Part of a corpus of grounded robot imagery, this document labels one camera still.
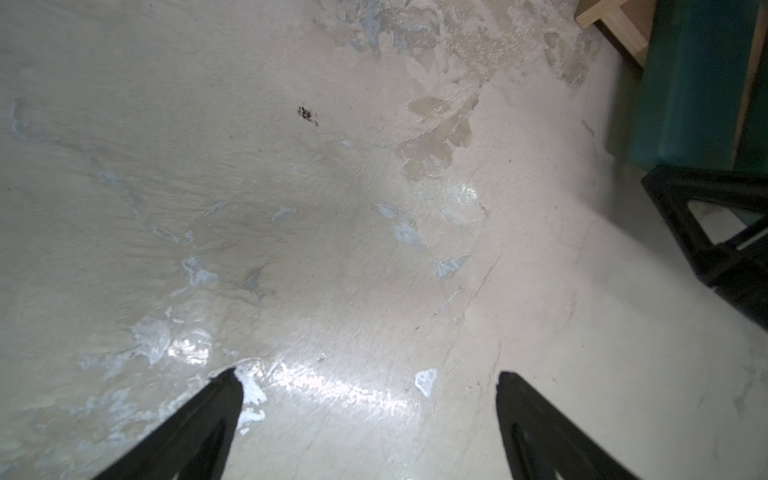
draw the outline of concrete floor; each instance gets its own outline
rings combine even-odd
[[[768,477],[768,336],[606,151],[620,55],[575,0],[404,3],[0,5],[0,478],[234,363],[229,479],[509,478],[502,370],[641,478]]]

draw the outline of peeling floor paint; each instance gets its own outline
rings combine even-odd
[[[437,369],[427,369],[416,373],[413,383],[426,398],[429,398],[432,394],[432,388],[434,388],[436,380]]]
[[[446,257],[441,260],[433,260],[432,268],[435,269],[435,276],[440,280],[447,280],[451,278],[458,269],[462,268],[462,265],[469,258],[468,254],[461,255],[459,257]]]
[[[293,215],[296,215],[295,208],[288,208],[281,205],[280,208],[277,209],[277,212],[275,212],[275,214],[272,216],[272,221],[275,223],[281,222],[288,217],[292,217]]]
[[[645,244],[631,75],[574,8],[8,0],[3,480],[93,478],[236,365],[227,478],[503,478],[501,369],[641,478],[760,476],[765,339]]]
[[[190,286],[200,286],[205,283],[216,282],[219,276],[203,268],[203,264],[197,257],[188,257],[181,262],[181,266],[187,271]]]

